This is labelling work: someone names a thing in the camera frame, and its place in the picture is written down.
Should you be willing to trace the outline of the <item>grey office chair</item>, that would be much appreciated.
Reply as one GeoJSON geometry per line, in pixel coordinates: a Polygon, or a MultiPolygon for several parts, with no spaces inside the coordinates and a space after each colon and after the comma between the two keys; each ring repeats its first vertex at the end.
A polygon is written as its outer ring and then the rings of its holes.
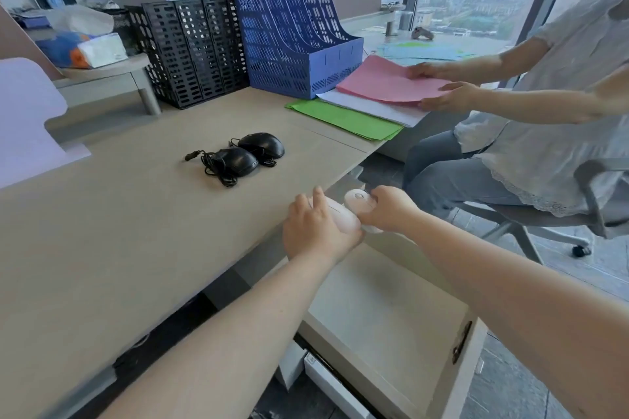
{"type": "Polygon", "coordinates": [[[591,242],[587,239],[554,230],[554,227],[587,227],[596,237],[614,239],[629,235],[629,157],[594,159],[581,164],[574,179],[586,200],[587,212],[566,217],[531,207],[485,205],[462,203],[459,209],[471,215],[497,224],[482,235],[487,242],[496,242],[504,235],[514,236],[524,256],[538,264],[544,262],[531,235],[547,240],[572,245],[572,256],[577,258],[592,254],[591,242]],[[594,180],[604,173],[622,173],[612,198],[601,205],[594,195],[594,180]]]}

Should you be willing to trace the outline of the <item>white box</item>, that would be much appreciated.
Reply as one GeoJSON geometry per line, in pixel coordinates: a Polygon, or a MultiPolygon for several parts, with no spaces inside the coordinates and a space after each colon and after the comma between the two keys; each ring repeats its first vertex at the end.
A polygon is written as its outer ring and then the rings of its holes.
{"type": "Polygon", "coordinates": [[[347,419],[376,419],[366,406],[310,352],[304,357],[304,370],[309,379],[347,419]]]}

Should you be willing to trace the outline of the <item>person's right forearm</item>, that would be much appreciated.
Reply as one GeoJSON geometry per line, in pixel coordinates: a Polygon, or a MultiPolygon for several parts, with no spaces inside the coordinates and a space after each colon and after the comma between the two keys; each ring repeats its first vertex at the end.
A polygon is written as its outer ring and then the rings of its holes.
{"type": "Polygon", "coordinates": [[[574,419],[629,419],[629,304],[418,209],[402,232],[574,419]]]}

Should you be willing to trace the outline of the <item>person's right hand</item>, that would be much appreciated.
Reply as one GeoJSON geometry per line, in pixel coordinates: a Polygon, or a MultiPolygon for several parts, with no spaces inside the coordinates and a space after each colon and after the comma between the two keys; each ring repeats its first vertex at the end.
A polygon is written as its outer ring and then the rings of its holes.
{"type": "Polygon", "coordinates": [[[396,198],[396,233],[410,232],[418,225],[418,221],[424,213],[402,189],[394,186],[388,187],[392,188],[393,195],[396,198]]]}

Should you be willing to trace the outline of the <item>black wired computer mouse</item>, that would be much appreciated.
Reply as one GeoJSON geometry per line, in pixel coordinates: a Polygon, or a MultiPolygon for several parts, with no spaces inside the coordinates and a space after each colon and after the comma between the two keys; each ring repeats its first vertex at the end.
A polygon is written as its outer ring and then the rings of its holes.
{"type": "Polygon", "coordinates": [[[251,153],[258,163],[273,168],[284,156],[285,148],[278,137],[267,132],[257,132],[241,138],[232,138],[229,147],[240,147],[251,153]]]}
{"type": "Polygon", "coordinates": [[[205,174],[216,177],[227,188],[236,186],[240,177],[248,176],[258,167],[256,157],[238,146],[227,147],[216,152],[194,151],[186,154],[184,161],[189,162],[197,157],[204,166],[205,174]]]}

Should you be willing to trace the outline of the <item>teal and green paper sheets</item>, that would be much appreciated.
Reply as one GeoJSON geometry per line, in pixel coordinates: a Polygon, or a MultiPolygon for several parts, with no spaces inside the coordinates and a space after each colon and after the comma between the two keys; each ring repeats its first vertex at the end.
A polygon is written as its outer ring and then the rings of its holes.
{"type": "Polygon", "coordinates": [[[386,43],[379,46],[373,53],[403,66],[459,61],[476,56],[476,53],[453,46],[424,41],[386,43]]]}

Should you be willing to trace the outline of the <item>grey desk riser shelf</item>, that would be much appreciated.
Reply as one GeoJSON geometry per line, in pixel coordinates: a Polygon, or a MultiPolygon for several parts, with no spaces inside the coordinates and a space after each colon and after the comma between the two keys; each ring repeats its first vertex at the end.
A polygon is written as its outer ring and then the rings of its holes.
{"type": "Polygon", "coordinates": [[[91,70],[60,69],[64,78],[53,84],[67,101],[68,107],[136,93],[149,115],[160,115],[162,109],[146,72],[148,67],[150,59],[146,53],[141,53],[91,70]]]}

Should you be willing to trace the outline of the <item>white plastic bag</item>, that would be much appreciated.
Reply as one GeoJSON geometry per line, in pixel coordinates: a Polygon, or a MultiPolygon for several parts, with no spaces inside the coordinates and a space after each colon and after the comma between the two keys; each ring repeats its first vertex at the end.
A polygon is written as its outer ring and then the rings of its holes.
{"type": "Polygon", "coordinates": [[[114,18],[111,15],[83,5],[66,5],[48,10],[45,17],[56,32],[74,32],[90,36],[114,32],[114,18]]]}

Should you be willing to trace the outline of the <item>blue orange tissue pack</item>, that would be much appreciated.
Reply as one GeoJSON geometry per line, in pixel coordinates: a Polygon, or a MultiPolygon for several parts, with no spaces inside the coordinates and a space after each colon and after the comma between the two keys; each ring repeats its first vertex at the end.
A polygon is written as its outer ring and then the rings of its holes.
{"type": "Polygon", "coordinates": [[[58,32],[53,38],[35,44],[58,68],[91,70],[129,58],[120,36],[114,32],[104,35],[58,32]]]}

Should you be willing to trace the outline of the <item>lilac partition board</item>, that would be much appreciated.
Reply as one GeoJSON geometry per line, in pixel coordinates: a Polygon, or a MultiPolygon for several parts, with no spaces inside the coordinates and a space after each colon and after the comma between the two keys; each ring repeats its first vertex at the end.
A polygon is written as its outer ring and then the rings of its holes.
{"type": "Polygon", "coordinates": [[[0,190],[91,155],[83,144],[59,145],[46,129],[67,110],[35,62],[0,60],[0,190]]]}

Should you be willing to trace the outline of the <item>pink paper folder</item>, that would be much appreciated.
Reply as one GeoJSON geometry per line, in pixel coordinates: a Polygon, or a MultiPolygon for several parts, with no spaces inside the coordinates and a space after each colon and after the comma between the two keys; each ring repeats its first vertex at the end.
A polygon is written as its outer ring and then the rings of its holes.
{"type": "Polygon", "coordinates": [[[441,90],[450,81],[437,78],[411,79],[408,69],[377,55],[370,55],[338,83],[336,90],[381,103],[417,104],[425,98],[446,93],[441,90]]]}

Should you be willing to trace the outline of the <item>open white desk drawer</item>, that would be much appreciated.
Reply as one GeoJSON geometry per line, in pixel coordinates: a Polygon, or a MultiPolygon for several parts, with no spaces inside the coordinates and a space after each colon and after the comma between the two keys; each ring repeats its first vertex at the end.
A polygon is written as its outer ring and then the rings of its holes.
{"type": "Polygon", "coordinates": [[[487,336],[411,240],[368,233],[298,333],[382,419],[459,419],[487,336]]]}

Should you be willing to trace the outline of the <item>white computer mouse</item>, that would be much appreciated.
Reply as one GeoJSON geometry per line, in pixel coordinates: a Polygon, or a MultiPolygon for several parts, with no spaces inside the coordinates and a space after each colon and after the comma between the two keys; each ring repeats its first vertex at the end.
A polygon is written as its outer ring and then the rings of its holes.
{"type": "MultiPolygon", "coordinates": [[[[373,197],[364,190],[350,190],[345,194],[343,204],[358,217],[361,213],[372,210],[375,202],[373,197]]],[[[383,233],[382,230],[364,225],[363,229],[366,233],[383,233]]]]}
{"type": "Polygon", "coordinates": [[[357,215],[344,204],[327,196],[325,199],[328,213],[338,230],[341,233],[355,237],[359,244],[364,238],[365,231],[357,215]]]}

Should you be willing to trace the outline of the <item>white paper sheets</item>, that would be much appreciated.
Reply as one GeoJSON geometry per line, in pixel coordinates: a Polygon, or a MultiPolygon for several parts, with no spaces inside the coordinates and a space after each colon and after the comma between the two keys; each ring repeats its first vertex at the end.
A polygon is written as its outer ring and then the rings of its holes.
{"type": "Polygon", "coordinates": [[[372,115],[407,128],[415,127],[429,115],[429,113],[420,110],[415,105],[407,105],[405,103],[382,103],[380,101],[345,94],[337,89],[318,94],[317,97],[326,103],[372,115]]]}

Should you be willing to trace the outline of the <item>black plastic file rack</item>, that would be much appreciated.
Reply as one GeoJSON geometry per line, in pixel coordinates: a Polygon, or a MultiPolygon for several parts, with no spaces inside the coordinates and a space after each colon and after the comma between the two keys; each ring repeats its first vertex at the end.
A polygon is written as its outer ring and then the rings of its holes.
{"type": "Polygon", "coordinates": [[[249,87],[235,0],[127,6],[156,97],[179,110],[249,87]]]}

